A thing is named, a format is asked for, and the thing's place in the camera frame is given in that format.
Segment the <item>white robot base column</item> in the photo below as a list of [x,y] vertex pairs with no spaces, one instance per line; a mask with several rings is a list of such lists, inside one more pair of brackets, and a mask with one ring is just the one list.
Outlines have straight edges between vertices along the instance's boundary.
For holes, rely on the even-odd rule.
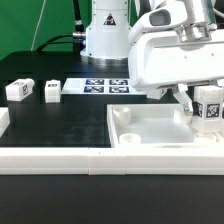
[[130,0],[92,0],[92,20],[86,28],[84,62],[100,66],[127,64]]

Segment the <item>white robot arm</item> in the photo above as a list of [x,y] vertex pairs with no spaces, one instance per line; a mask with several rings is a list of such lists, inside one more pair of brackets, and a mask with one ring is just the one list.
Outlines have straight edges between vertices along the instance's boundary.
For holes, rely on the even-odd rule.
[[132,86],[146,93],[170,88],[191,115],[188,88],[224,80],[224,29],[216,24],[216,0],[134,1],[138,20],[128,35]]

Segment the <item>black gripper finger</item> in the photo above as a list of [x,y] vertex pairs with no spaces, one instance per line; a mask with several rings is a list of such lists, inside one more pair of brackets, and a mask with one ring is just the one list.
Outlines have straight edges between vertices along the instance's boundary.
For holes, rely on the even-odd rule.
[[193,114],[193,105],[187,91],[188,86],[186,84],[178,84],[176,87],[175,98],[183,106],[185,115],[191,116]]

